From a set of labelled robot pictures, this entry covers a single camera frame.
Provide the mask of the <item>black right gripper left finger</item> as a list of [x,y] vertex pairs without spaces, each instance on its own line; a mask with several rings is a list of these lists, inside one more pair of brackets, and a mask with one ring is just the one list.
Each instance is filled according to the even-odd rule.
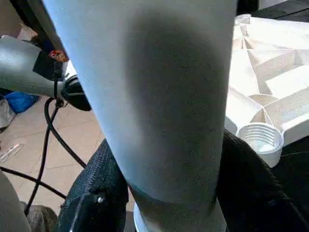
[[122,232],[127,202],[126,180],[103,140],[70,188],[57,219],[57,231]]

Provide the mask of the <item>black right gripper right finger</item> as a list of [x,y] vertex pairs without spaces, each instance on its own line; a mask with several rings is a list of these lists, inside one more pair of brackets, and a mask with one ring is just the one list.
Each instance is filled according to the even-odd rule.
[[309,220],[269,166],[224,131],[217,196],[229,232],[307,232]]

